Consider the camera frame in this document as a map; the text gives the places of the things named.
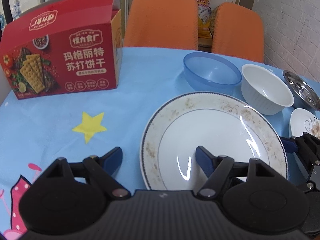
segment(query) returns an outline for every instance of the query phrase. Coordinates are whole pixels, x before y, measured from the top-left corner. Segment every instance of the yellow bag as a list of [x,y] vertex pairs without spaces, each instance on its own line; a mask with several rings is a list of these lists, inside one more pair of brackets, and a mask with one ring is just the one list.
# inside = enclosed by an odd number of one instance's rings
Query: yellow bag
[[209,4],[210,0],[197,0],[198,3],[198,37],[210,39],[211,33],[209,31],[210,17]]

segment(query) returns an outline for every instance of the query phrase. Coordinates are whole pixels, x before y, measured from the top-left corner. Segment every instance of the blue tablecloth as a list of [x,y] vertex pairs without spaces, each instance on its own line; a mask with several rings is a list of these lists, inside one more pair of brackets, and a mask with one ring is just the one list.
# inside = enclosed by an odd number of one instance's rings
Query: blue tablecloth
[[[4,190],[0,191],[0,231],[21,230],[16,226],[18,222],[10,223],[11,190],[25,182],[32,183],[39,175],[37,170],[45,170],[60,156],[69,162],[79,162],[89,155],[101,156],[120,146],[124,159],[116,179],[132,193],[136,189],[145,189],[139,166],[142,133],[159,106],[177,95],[193,91],[183,75],[183,57],[190,52],[125,48],[119,87],[114,90],[26,100],[17,100],[11,92],[0,107],[0,189]],[[239,58],[225,58],[238,68],[251,63]],[[271,69],[283,79],[282,70],[258,65]],[[320,94],[319,83],[311,80],[308,83]],[[244,100],[240,85],[234,96]],[[290,107],[266,116],[281,136],[288,137],[292,111]],[[96,117],[94,120],[100,125],[100,132],[87,137],[87,143],[84,134],[74,129],[79,128],[83,115]],[[292,155],[288,155],[288,163],[291,181],[303,182]]]

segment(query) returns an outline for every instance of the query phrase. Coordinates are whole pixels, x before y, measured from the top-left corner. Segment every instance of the cracker box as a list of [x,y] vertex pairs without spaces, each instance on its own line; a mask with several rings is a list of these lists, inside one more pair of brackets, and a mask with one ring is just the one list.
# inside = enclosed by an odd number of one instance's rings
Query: cracker box
[[4,29],[0,63],[18,99],[117,87],[121,12],[115,0],[53,0]]

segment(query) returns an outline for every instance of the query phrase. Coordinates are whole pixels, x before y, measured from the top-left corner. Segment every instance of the orange chair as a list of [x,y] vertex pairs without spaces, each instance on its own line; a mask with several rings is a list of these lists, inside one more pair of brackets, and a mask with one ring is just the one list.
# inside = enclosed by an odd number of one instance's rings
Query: orange chair
[[124,47],[197,50],[196,0],[133,0]]
[[258,14],[240,5],[223,3],[217,8],[212,25],[212,53],[263,63],[263,25]]

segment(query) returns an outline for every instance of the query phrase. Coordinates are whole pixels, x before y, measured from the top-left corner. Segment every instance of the translucent plastic bowl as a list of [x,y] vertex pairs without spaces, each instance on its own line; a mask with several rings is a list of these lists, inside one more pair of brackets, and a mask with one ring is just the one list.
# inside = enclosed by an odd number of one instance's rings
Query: translucent plastic bowl
[[196,91],[213,91],[232,95],[242,80],[240,70],[223,57],[207,52],[192,52],[183,59],[184,74]]

